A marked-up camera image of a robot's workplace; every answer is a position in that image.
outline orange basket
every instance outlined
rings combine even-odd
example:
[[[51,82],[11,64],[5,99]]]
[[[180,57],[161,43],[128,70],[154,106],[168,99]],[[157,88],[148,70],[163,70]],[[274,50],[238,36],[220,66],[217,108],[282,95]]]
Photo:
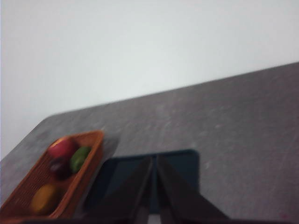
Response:
[[[33,168],[19,183],[0,209],[0,222],[15,224],[26,219],[51,219],[71,217],[84,193],[90,178],[103,156],[102,131],[91,131],[69,135],[79,146],[92,147],[88,157],[78,173],[64,181],[56,180],[49,171],[51,157],[47,150],[42,154]],[[64,190],[64,195],[56,209],[48,216],[33,215],[29,205],[33,195],[44,184],[52,183]]]

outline white wall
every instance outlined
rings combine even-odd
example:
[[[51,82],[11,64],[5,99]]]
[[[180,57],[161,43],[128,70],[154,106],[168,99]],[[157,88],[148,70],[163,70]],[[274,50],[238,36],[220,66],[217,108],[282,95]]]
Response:
[[[3,0],[1,156],[54,113],[295,61],[297,0]]]

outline gray table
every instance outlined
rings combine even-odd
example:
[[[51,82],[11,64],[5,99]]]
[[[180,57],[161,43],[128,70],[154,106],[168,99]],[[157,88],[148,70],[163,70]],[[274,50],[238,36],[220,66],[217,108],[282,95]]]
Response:
[[[299,63],[50,116],[1,161],[1,203],[54,139],[93,129],[115,156],[196,149],[232,218],[299,220]]]

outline apple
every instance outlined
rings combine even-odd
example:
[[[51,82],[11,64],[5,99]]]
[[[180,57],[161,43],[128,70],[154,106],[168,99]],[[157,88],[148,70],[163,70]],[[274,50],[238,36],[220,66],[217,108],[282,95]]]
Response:
[[[48,153],[53,158],[63,157],[69,160],[78,149],[76,142],[69,137],[62,137],[48,148]]]

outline yellow fruit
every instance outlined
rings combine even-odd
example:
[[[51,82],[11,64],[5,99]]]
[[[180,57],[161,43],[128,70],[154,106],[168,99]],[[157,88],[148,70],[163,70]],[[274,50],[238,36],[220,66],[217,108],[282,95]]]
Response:
[[[58,205],[61,192],[53,184],[43,185],[33,196],[30,207],[34,214],[47,215]]]

